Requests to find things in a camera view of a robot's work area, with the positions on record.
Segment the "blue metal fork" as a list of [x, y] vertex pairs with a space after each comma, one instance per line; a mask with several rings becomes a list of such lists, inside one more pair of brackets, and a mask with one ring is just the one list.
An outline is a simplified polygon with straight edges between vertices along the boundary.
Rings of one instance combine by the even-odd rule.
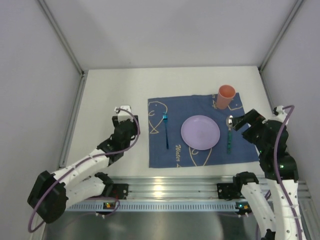
[[168, 139], [168, 114], [163, 112], [162, 120], [165, 127], [165, 140], [166, 140], [166, 149], [169, 149], [169, 139]]

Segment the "aluminium frame post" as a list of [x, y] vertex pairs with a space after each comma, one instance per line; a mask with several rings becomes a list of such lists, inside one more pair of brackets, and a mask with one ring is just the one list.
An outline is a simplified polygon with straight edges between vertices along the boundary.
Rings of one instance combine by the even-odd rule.
[[70, 58], [74, 67], [76, 68], [77, 72], [82, 76], [84, 74], [84, 70], [82, 69], [79, 61], [77, 60], [72, 48], [70, 47], [70, 44], [67, 41], [67, 38], [65, 37], [63, 31], [61, 30], [48, 4], [46, 3], [45, 0], [36, 0], [36, 3], [39, 5], [40, 9], [43, 11], [55, 35], [57, 36], [58, 40], [62, 44], [62, 47], [64, 48], [66, 54]]
[[297, 14], [301, 10], [301, 8], [302, 8], [304, 3], [305, 3], [305, 0], [295, 0], [294, 1], [293, 7], [291, 8], [291, 10], [289, 11], [289, 14], [285, 18], [285, 21], [282, 24], [278, 34], [276, 35], [276, 37], [273, 40], [270, 48], [267, 51], [265, 57], [263, 58], [261, 65], [258, 67], [259, 73], [262, 73], [264, 71], [264, 69], [266, 68], [268, 62], [270, 61], [270, 59], [272, 58], [273, 54], [277, 50], [277, 48], [278, 48], [279, 44], [281, 43], [283, 37], [285, 36], [287, 31], [289, 30], [291, 24], [293, 23], [294, 19], [296, 18]]

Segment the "orange plastic cup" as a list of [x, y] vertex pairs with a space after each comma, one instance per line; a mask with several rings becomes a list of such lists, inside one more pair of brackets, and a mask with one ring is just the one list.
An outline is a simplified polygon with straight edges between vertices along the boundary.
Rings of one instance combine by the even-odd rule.
[[230, 85], [222, 85], [218, 90], [216, 106], [218, 109], [226, 109], [236, 95], [236, 90]]

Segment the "left aluminium frame post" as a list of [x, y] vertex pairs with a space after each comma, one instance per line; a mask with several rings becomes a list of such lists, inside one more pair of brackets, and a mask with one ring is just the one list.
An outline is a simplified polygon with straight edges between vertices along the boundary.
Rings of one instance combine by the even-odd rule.
[[58, 40], [62, 44], [62, 47], [64, 48], [66, 54], [70, 58], [74, 67], [76, 68], [77, 72], [82, 76], [84, 74], [84, 70], [82, 69], [79, 61], [77, 60], [72, 48], [70, 47], [70, 44], [67, 41], [67, 38], [65, 37], [63, 31], [61, 30], [48, 4], [46, 3], [45, 0], [36, 0], [36, 3], [39, 5], [40, 9], [43, 11], [55, 35], [57, 36]]

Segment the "blue fish-pattern cloth placemat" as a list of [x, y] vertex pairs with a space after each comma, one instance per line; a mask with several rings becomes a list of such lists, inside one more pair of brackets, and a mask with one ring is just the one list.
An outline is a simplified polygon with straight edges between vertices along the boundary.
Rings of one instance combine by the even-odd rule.
[[[158, 97], [148, 99], [149, 124], [149, 167], [150, 168], [184, 168], [214, 165], [240, 164], [258, 161], [256, 147], [242, 137], [242, 132], [232, 131], [231, 154], [227, 154], [228, 116], [244, 115], [243, 103], [239, 93], [226, 109], [216, 107], [217, 95], [189, 95]], [[167, 135], [169, 149], [166, 148], [163, 112], [167, 113]], [[220, 129], [218, 143], [208, 150], [196, 150], [189, 147], [182, 139], [181, 127], [189, 117], [203, 115], [214, 120]]]

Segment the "aluminium mounting rail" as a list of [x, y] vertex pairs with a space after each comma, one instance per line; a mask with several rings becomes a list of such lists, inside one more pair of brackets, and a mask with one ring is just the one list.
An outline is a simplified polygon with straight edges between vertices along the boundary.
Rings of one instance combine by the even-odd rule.
[[219, 183], [252, 172], [262, 193], [270, 189], [258, 162], [176, 168], [148, 168], [145, 163], [120, 160], [102, 168], [115, 183], [128, 184], [129, 201], [209, 201], [218, 199]]

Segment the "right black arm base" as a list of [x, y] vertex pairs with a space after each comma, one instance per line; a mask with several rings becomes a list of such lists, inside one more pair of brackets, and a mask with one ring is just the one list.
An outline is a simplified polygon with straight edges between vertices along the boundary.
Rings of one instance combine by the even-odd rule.
[[217, 195], [220, 200], [231, 201], [244, 199], [240, 189], [233, 183], [218, 183], [216, 187]]

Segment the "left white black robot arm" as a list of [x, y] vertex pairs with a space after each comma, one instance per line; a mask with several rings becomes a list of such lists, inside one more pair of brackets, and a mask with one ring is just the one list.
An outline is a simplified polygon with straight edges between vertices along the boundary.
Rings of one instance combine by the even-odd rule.
[[65, 210], [91, 197], [108, 197], [114, 182], [103, 172], [131, 149], [140, 135], [139, 117], [123, 108], [112, 117], [113, 134], [81, 160], [55, 172], [40, 173], [27, 203], [32, 216], [39, 215], [43, 223], [51, 224]]

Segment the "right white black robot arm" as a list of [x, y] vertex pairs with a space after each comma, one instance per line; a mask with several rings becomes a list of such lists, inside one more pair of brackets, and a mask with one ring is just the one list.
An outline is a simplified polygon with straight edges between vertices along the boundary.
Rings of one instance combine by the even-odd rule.
[[242, 133], [242, 137], [255, 145], [259, 152], [259, 165], [273, 205], [269, 205], [254, 173], [238, 173], [232, 181], [238, 194], [248, 202], [263, 240], [306, 239], [298, 200], [298, 167], [287, 152], [287, 124], [294, 108], [293, 105], [279, 105], [273, 109], [270, 119], [255, 109], [238, 117], [230, 115], [226, 119], [229, 130], [238, 131], [248, 124], [249, 128]]

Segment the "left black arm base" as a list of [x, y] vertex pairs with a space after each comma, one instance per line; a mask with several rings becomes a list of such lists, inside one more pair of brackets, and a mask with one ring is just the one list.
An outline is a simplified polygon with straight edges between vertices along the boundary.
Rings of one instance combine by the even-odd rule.
[[114, 183], [106, 188], [105, 197], [125, 200], [129, 193], [129, 185], [126, 183]]

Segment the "purple plastic plate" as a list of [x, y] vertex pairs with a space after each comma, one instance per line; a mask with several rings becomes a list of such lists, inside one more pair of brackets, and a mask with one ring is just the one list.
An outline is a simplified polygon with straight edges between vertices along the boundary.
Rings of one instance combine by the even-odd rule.
[[220, 140], [218, 124], [208, 116], [194, 115], [187, 118], [181, 126], [183, 141], [195, 150], [209, 150]]

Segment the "right aluminium frame post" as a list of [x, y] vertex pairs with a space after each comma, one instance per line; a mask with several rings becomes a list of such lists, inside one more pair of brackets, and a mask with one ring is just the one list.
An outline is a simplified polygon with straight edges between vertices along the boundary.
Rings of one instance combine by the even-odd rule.
[[270, 61], [270, 59], [272, 58], [273, 54], [277, 50], [277, 48], [278, 48], [279, 44], [281, 43], [283, 37], [285, 36], [287, 31], [289, 30], [291, 24], [293, 23], [294, 19], [296, 18], [297, 14], [301, 10], [301, 8], [302, 8], [304, 3], [305, 3], [305, 0], [295, 0], [294, 1], [293, 7], [291, 8], [291, 10], [289, 11], [289, 14], [285, 18], [285, 21], [282, 24], [278, 34], [276, 35], [276, 37], [273, 40], [270, 48], [267, 51], [265, 57], [263, 58], [261, 65], [258, 67], [259, 73], [262, 73], [264, 71], [264, 69], [266, 68], [268, 62]]

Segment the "spoon with teal handle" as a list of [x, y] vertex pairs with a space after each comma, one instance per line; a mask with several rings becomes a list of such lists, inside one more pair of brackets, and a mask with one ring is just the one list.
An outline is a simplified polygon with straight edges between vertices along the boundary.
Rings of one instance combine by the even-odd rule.
[[233, 129], [233, 116], [230, 115], [226, 119], [226, 126], [228, 128], [228, 133], [227, 133], [227, 154], [231, 154], [232, 152], [232, 129]]

